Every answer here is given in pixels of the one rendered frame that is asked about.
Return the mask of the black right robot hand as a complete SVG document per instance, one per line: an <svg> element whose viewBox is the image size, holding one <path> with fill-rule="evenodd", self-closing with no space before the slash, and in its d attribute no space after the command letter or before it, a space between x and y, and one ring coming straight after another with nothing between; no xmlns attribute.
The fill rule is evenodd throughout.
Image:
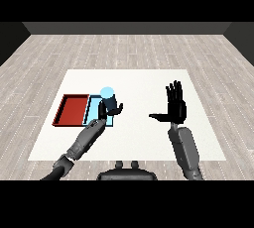
<svg viewBox="0 0 254 228"><path fill-rule="evenodd" d="M182 84L174 81L166 87L168 97L168 112L166 114L150 114L151 118L159 122L183 124L187 119L187 106L183 100Z"/></svg>

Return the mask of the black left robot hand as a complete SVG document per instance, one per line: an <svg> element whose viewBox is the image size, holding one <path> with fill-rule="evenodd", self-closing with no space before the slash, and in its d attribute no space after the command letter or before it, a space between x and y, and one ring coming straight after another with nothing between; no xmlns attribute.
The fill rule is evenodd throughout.
<svg viewBox="0 0 254 228"><path fill-rule="evenodd" d="M118 108L108 111L103 101L100 101L98 105L98 119L102 120L107 119L108 116L119 115L122 110L123 104L120 104Z"/></svg>

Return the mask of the blue can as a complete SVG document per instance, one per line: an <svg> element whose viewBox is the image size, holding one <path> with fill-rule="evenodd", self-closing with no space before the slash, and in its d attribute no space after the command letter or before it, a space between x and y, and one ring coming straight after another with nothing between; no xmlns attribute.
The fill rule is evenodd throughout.
<svg viewBox="0 0 254 228"><path fill-rule="evenodd" d="M108 111L117 108L117 101L115 98L114 90L111 87L103 87L100 90L100 96Z"/></svg>

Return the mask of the light blue shallow open box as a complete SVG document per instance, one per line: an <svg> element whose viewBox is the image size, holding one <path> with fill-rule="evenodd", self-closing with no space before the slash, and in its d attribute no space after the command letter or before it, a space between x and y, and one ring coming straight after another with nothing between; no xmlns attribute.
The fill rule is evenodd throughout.
<svg viewBox="0 0 254 228"><path fill-rule="evenodd" d="M91 120L98 118L98 105L100 101L102 101L102 98L98 94L92 94L89 96L83 116L83 126L87 126Z"/></svg>

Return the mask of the red shallow open box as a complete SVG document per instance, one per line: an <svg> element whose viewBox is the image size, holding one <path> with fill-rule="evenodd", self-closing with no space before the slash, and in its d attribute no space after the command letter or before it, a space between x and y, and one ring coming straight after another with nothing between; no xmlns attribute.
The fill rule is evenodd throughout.
<svg viewBox="0 0 254 228"><path fill-rule="evenodd" d="M56 113L53 126L81 127L88 98L88 94L65 94Z"/></svg>

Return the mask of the dark grey robot body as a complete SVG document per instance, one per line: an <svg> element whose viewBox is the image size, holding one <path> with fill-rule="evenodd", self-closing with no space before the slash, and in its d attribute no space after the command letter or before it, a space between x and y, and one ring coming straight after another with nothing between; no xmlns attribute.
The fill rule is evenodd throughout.
<svg viewBox="0 0 254 228"><path fill-rule="evenodd" d="M97 180L157 180L153 172L141 170L137 161L131 162L130 169L123 168L123 162L117 161L113 170L101 172Z"/></svg>

